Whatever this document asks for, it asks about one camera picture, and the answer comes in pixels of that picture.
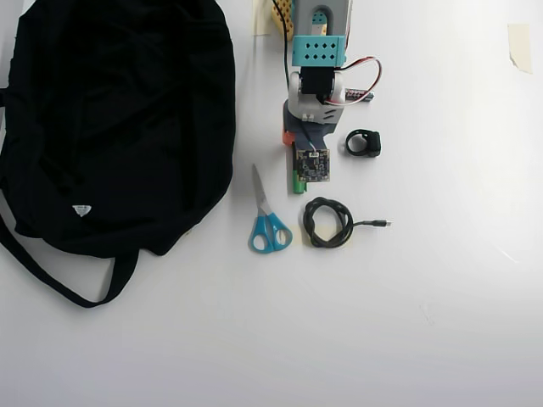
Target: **black cable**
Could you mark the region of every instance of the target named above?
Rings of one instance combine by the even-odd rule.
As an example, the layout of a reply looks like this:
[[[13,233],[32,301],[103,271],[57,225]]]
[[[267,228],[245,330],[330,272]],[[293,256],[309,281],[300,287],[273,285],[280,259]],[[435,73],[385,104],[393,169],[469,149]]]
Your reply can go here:
[[[272,0],[273,4],[275,5],[275,8],[277,9],[277,12],[279,13],[279,17],[281,17],[281,22],[283,23],[283,39],[285,41],[284,47],[283,47],[283,58],[284,58],[284,64],[285,64],[285,75],[287,77],[287,90],[290,90],[290,74],[288,73],[288,33],[287,33],[287,22],[285,21],[285,17],[283,15],[283,12],[279,8],[279,4],[277,4],[276,0]]]
[[[287,92],[290,92],[290,74],[288,73],[288,33],[287,33],[287,22],[285,21],[285,17],[283,15],[283,12],[279,8],[279,5],[277,4],[276,0],[272,0],[273,4],[275,5],[275,8],[277,9],[277,12],[279,13],[279,17],[281,17],[281,22],[283,23],[283,40],[284,40],[284,47],[283,47],[283,62],[285,65],[285,76],[287,78]],[[309,142],[310,146],[315,150],[315,146],[313,145],[313,141],[311,140],[311,137],[309,133],[307,132],[307,129],[305,128],[304,121],[301,120],[299,122],[299,126],[302,129],[302,132],[304,133],[305,138]]]
[[[323,206],[332,209],[341,222],[341,230],[330,240],[324,240],[315,233],[313,216]],[[349,241],[357,226],[387,227],[390,225],[391,223],[387,220],[364,220],[363,222],[355,223],[349,209],[342,203],[332,199],[316,198],[305,206],[304,228],[311,239],[311,244],[316,248],[338,248],[343,246]]]

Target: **cable connector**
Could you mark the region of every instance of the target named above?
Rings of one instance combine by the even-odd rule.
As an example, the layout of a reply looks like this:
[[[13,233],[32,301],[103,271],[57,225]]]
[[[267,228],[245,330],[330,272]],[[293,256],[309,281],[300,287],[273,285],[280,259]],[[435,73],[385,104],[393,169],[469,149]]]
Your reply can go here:
[[[361,222],[360,225],[373,227],[390,227],[392,226],[392,222],[389,220],[365,220]]]

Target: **black ring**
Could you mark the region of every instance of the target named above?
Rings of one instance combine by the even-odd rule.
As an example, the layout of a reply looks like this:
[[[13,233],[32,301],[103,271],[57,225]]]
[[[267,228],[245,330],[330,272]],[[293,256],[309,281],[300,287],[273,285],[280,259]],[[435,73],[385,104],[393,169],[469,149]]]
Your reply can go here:
[[[350,155],[353,155],[355,157],[365,157],[365,156],[367,156],[367,153],[368,153],[367,147],[364,148],[361,151],[353,151],[349,144],[350,144],[350,141],[356,136],[362,136],[362,138],[364,140],[366,140],[366,142],[367,142],[368,133],[369,133],[368,130],[362,130],[362,129],[352,131],[347,136],[347,140],[345,141],[345,148],[347,149],[347,153],[349,153]]]
[[[353,149],[349,145],[353,137],[356,136],[362,136],[362,138],[366,140],[366,148],[361,151],[353,151]],[[347,153],[354,157],[369,156],[375,158],[381,154],[381,136],[376,131],[362,129],[354,130],[347,136],[347,139],[345,141],[345,149],[347,150]]]

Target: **red wire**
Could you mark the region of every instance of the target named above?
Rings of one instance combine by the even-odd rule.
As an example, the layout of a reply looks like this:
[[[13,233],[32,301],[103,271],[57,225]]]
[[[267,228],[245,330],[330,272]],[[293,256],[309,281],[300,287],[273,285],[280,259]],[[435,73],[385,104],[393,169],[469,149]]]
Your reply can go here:
[[[378,64],[378,67],[379,67],[379,72],[378,72],[378,75],[377,75],[377,78],[376,80],[373,82],[373,84],[369,87],[369,89],[367,89],[363,94],[362,96],[360,96],[358,99],[356,99],[355,101],[351,102],[351,103],[348,103],[347,105],[351,105],[351,104],[356,104],[362,100],[364,100],[366,98],[367,95],[369,95],[372,90],[375,88],[375,86],[379,83],[379,81],[381,81],[381,76],[383,74],[383,66],[381,65],[381,61],[379,61],[377,58],[375,57],[365,57],[365,58],[360,58],[360,59],[357,59],[355,62],[353,62],[352,64],[350,65],[347,65],[345,66],[344,68],[337,68],[336,70],[348,70],[354,66],[357,66],[358,64],[363,64],[367,61],[375,61],[377,62]]]

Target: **orange part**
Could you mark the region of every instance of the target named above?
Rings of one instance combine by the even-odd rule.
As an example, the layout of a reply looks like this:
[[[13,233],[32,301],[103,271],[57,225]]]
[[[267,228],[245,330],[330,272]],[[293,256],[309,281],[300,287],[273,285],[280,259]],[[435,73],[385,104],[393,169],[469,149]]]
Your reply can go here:
[[[286,146],[292,146],[292,143],[296,139],[296,134],[291,131],[285,131],[283,130],[283,144]]]

